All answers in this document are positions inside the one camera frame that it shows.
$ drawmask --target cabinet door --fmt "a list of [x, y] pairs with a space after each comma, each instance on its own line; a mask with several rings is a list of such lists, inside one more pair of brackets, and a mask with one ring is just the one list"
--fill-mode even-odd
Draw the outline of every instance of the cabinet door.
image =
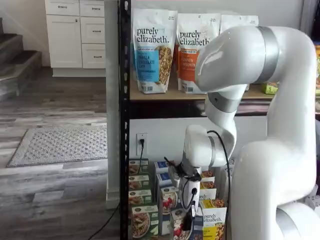
[[105, 19], [103, 17], [81, 17], [81, 39], [83, 44], [105, 43]]
[[52, 68], [82, 68], [80, 18], [47, 15]]

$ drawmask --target yellow box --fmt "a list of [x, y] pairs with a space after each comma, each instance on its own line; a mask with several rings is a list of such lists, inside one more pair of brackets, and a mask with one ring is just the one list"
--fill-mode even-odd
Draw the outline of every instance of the yellow box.
[[262, 84], [262, 92], [264, 94], [276, 94], [278, 91], [278, 83], [277, 82], [268, 82]]
[[320, 45], [315, 46], [316, 52], [316, 83], [315, 94], [320, 95]]
[[203, 240], [222, 240], [227, 208], [221, 199], [200, 201], [203, 214]]

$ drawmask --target wooden floor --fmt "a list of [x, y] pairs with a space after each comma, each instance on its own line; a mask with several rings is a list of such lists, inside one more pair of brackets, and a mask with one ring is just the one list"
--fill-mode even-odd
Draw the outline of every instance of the wooden floor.
[[[87, 240], [109, 218], [107, 160], [6, 168], [29, 128], [106, 124], [104, 78], [53, 78], [42, 69], [0, 102], [0, 240]], [[97, 240], [119, 238], [119, 215]]]

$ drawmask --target stair step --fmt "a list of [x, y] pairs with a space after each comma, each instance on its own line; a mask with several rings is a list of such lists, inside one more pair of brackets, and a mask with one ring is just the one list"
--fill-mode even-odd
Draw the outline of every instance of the stair step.
[[16, 68], [14, 64], [3, 64], [0, 66], [0, 77], [11, 74]]
[[0, 65], [11, 61], [23, 51], [22, 35], [3, 34], [0, 36]]
[[2, 25], [2, 17], [0, 17], [0, 36], [4, 34], [4, 27]]
[[0, 76], [0, 101], [21, 94], [41, 67], [41, 57], [39, 51], [22, 51], [10, 61], [10, 64], [7, 64], [14, 70]]

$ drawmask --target black shelf post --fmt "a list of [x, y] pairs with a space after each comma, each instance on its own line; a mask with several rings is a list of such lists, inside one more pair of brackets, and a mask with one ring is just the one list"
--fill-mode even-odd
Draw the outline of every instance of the black shelf post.
[[118, 5], [120, 239], [128, 240], [131, 0]]

